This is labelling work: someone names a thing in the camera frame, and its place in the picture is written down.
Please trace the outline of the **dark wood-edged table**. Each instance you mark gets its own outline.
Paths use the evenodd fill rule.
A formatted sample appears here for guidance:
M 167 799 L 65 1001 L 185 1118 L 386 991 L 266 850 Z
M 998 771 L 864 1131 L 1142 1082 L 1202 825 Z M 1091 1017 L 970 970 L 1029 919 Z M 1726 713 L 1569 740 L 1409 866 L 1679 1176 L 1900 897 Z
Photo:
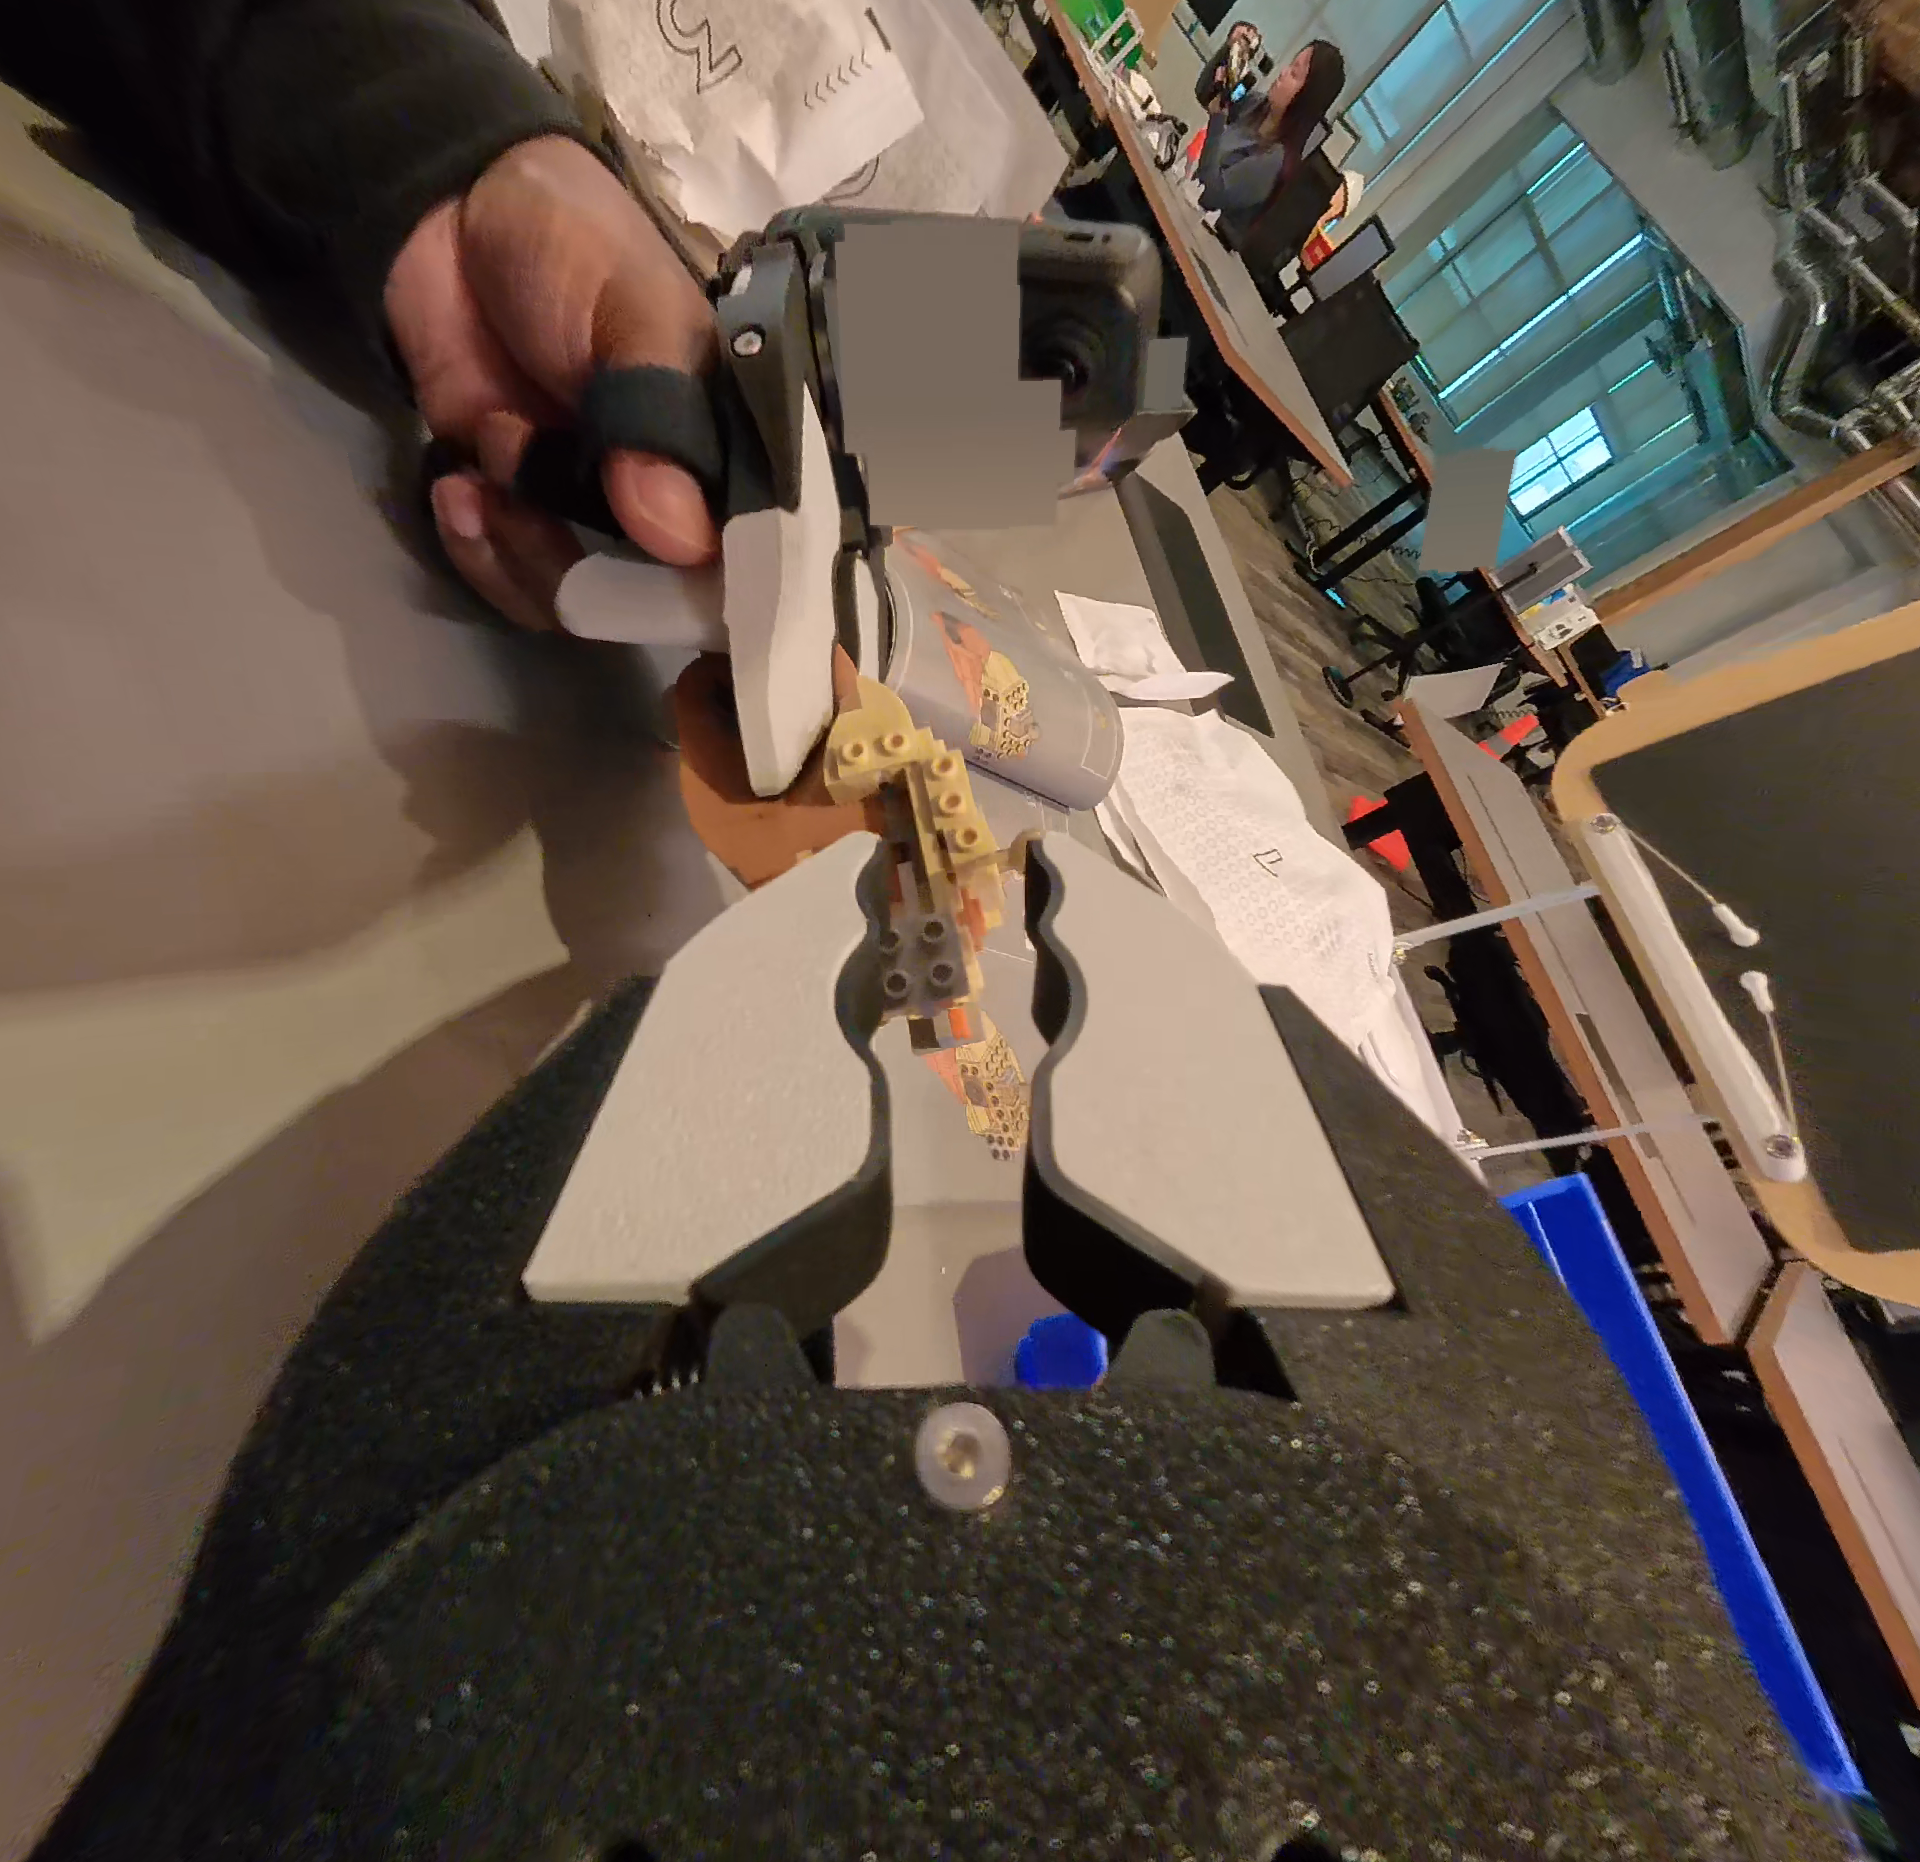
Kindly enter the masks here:
M 1918 1303 L 1918 605 L 1648 673 L 1553 799 L 1767 1224 Z

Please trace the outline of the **white patterned paper bag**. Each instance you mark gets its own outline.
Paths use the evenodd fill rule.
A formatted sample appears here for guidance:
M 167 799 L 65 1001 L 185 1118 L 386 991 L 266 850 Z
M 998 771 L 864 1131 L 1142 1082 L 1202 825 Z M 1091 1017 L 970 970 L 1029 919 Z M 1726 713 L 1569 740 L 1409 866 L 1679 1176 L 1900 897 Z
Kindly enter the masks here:
M 1463 1146 L 1471 1134 L 1401 984 L 1386 887 L 1312 825 L 1252 731 L 1166 705 L 1117 717 L 1121 771 L 1097 816 L 1129 866 Z
M 1056 592 L 1078 662 L 1117 698 L 1172 705 L 1209 698 L 1231 673 L 1193 669 L 1174 652 L 1152 605 Z

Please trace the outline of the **white paper bag chevron print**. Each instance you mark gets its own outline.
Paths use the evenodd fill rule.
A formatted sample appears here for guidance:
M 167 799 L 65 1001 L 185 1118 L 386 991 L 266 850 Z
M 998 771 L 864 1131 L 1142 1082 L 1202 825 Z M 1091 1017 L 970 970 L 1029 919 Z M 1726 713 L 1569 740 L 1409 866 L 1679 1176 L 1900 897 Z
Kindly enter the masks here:
M 924 122 L 875 0 L 549 0 L 549 48 L 642 191 L 727 242 Z

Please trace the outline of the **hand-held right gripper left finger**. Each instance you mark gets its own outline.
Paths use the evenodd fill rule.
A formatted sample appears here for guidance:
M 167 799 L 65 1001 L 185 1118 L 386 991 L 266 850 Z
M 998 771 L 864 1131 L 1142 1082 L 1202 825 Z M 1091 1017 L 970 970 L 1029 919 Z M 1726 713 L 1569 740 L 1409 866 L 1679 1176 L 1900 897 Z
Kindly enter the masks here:
M 521 1283 L 539 1303 L 846 1311 L 893 1225 L 876 919 L 854 832 L 662 970 Z

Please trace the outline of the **metal air duct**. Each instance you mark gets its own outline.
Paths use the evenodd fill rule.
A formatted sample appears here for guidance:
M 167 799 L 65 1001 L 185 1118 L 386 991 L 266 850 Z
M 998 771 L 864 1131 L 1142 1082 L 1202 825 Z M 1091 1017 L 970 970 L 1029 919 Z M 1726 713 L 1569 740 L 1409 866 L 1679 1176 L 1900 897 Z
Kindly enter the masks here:
M 1769 411 L 1843 453 L 1916 440 L 1916 90 L 1875 40 L 1875 0 L 1775 15 Z

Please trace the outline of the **grey desk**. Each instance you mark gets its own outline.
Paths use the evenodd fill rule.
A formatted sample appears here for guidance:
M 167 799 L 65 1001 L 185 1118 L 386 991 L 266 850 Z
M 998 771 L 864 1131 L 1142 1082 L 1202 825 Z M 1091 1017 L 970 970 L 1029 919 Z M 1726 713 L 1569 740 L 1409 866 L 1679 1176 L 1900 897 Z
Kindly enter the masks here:
M 453 600 L 429 433 L 5 84 L 5 1123 L 157 1224 L 53 1334 L 5 1156 L 5 1661 L 169 1577 L 100 1730 L 5 1667 L 24 1856 L 1395 1856 L 1273 1784 L 1273 1396 L 847 1389 L 777 1305 L 539 1303 L 521 1269 L 658 980 L 426 1009 L 372 1078 L 157 1189 L 114 1053 L 216 971 L 474 899 L 589 734 Z M 1281 1511 L 1303 1505 L 1281 1485 Z

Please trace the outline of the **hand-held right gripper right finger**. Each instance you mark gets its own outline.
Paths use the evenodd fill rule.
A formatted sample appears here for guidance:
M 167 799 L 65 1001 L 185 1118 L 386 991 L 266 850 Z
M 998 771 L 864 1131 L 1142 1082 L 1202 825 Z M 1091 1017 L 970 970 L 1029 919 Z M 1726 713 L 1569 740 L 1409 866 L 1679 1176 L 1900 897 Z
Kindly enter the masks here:
M 1032 838 L 1022 1252 L 1072 1313 L 1370 1311 L 1394 1274 L 1273 1007 L 1104 852 Z

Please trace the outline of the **person's left forearm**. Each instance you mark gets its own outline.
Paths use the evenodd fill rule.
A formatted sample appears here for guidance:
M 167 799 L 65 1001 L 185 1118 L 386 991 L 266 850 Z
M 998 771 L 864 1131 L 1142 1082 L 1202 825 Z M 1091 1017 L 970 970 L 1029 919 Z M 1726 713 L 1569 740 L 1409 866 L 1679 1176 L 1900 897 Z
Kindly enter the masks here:
M 586 146 L 494 0 L 4 0 L 4 61 L 172 229 L 374 348 L 429 211 L 521 143 Z

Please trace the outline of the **person's left hand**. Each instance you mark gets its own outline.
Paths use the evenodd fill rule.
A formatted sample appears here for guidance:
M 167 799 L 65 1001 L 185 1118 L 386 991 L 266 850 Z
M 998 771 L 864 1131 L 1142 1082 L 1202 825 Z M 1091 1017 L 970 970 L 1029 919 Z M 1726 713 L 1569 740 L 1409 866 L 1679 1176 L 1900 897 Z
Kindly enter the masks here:
M 445 552 L 508 621 L 557 627 L 584 548 L 513 494 L 519 457 L 572 423 L 600 371 L 715 366 L 694 274 L 586 146 L 541 138 L 419 223 L 385 313 L 429 433 L 455 449 L 429 491 Z

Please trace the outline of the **tan and orange brick model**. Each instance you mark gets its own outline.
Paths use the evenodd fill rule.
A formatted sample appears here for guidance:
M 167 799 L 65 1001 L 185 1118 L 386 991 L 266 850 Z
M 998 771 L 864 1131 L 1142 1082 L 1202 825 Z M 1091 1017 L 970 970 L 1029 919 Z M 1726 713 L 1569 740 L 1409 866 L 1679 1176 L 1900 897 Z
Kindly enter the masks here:
M 748 889 L 847 833 L 884 850 L 876 903 L 882 1017 L 905 1019 L 919 1053 L 978 1062 L 1003 1046 L 982 1007 L 981 956 L 1007 910 L 1031 837 L 1001 844 L 968 758 L 903 698 L 835 652 L 838 709 L 795 784 L 762 797 L 737 734 L 731 662 L 700 653 L 670 690 L 687 816 Z

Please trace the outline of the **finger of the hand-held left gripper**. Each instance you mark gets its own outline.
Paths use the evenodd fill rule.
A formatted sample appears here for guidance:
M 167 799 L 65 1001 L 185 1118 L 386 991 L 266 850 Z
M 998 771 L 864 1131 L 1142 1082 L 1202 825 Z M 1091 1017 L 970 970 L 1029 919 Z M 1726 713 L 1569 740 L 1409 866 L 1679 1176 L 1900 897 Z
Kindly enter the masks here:
M 838 709 L 838 574 L 858 548 L 818 399 L 799 397 L 799 499 L 723 529 L 723 625 L 737 734 L 756 797 L 785 793 Z

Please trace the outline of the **long wood-edged table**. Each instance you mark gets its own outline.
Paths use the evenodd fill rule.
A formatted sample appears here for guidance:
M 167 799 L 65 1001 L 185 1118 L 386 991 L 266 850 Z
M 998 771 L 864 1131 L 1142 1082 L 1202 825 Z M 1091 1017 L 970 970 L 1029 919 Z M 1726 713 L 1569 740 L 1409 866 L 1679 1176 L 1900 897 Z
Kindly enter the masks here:
M 1056 29 L 1062 52 L 1091 115 L 1113 131 L 1136 180 L 1136 192 L 1164 233 L 1187 293 L 1202 317 L 1213 346 L 1234 378 L 1271 411 L 1271 415 L 1303 444 L 1329 481 L 1348 487 L 1353 470 L 1340 453 L 1334 433 L 1320 411 L 1309 384 L 1296 366 L 1281 325 L 1260 299 L 1255 278 L 1236 252 L 1226 248 L 1202 211 L 1187 192 L 1158 170 L 1145 143 L 1136 114 L 1100 70 L 1088 44 L 1072 25 L 1059 0 L 1036 0 L 1038 9 Z

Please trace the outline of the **grey instruction booklet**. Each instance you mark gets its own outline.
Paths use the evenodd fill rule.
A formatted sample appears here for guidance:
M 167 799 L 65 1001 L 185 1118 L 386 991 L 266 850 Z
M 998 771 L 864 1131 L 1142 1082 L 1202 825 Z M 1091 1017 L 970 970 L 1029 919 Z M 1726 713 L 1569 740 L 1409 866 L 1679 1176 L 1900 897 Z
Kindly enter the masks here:
M 1001 844 L 1070 832 L 1109 792 L 1121 767 L 1121 721 L 1113 693 L 1047 631 L 1018 595 L 935 538 L 901 529 L 854 559 L 858 673 L 896 690 L 912 717 L 956 746 Z M 1007 878 L 1001 926 L 981 956 L 982 1007 L 1003 1046 L 978 1062 L 958 1050 L 919 1053 L 961 1109 L 964 1128 L 998 1162 L 1022 1151 L 1031 1082 L 1018 1046 L 997 1023 L 1010 988 L 989 974 L 989 956 L 1013 956 L 1021 926 Z

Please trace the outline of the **grey wood-edged table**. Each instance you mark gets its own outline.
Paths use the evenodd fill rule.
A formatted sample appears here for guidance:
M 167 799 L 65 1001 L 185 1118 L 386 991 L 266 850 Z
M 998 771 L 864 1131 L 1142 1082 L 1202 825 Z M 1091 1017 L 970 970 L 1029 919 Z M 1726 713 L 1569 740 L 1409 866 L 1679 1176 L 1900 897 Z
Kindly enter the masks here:
M 1716 1128 L 1603 938 L 1583 873 L 1516 771 L 1413 698 L 1401 702 L 1401 723 L 1483 899 L 1526 905 L 1499 931 L 1590 1123 L 1614 1131 L 1603 1143 L 1688 1320 L 1704 1343 L 1741 1344 L 1777 1258 Z

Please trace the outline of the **blue storage bin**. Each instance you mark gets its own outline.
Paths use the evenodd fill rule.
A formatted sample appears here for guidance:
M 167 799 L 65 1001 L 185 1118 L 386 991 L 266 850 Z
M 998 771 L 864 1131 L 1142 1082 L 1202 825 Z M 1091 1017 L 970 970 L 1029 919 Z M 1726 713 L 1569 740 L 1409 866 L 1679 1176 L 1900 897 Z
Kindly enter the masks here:
M 1284 1482 L 1258 1756 L 1329 1837 L 1407 1856 L 1827 1854 L 1815 1784 L 1859 1799 L 1807 1652 L 1594 1205 L 1538 1237 L 1451 1151 L 1353 1170 L 1409 1305 L 1222 1344 L 1174 1289 L 1161 1373 L 1273 1396 Z M 1281 1485 L 1303 1505 L 1281 1511 Z

